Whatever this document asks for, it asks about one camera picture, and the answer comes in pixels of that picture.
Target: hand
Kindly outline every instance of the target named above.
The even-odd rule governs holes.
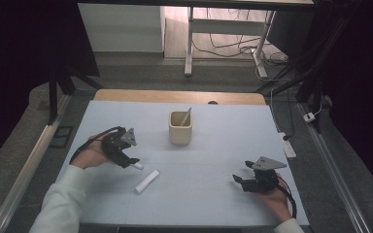
[[[279,185],[287,190],[287,186],[283,180],[280,178],[278,178],[278,180],[280,181]],[[257,192],[255,195],[265,203],[272,213],[274,213],[280,223],[292,218],[288,209],[288,198],[278,188],[274,188],[273,190],[264,193]]]
[[[93,143],[89,144],[86,149],[81,151],[78,156],[71,162],[71,165],[80,167],[82,169],[88,167],[97,167],[106,162],[112,162],[107,158],[105,153],[102,151],[101,140],[106,135],[100,137]]]

